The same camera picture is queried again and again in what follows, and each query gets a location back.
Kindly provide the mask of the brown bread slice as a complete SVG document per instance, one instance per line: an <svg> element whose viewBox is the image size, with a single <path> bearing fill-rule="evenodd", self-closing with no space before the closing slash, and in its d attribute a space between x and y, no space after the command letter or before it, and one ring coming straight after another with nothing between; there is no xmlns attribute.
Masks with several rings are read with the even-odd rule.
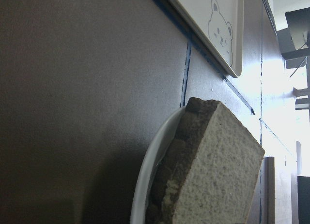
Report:
<svg viewBox="0 0 310 224"><path fill-rule="evenodd" d="M190 98L194 156L171 224L244 224L264 149L220 101Z"/></svg>

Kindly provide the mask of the white round plate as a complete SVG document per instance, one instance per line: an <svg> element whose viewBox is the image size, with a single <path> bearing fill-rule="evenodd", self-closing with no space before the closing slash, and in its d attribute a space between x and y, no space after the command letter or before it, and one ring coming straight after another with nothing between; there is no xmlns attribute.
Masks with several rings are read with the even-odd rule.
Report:
<svg viewBox="0 0 310 224"><path fill-rule="evenodd" d="M164 121L146 151L135 187L130 215L131 224L145 223L149 193L158 165L175 137L178 124L185 110L184 106L178 108Z"/></svg>

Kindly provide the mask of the cream bear serving tray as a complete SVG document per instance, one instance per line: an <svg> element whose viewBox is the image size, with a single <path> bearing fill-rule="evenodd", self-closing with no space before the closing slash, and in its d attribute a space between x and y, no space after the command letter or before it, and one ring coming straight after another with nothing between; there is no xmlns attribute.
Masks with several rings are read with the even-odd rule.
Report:
<svg viewBox="0 0 310 224"><path fill-rule="evenodd" d="M168 0L227 74L242 73L244 0Z"/></svg>

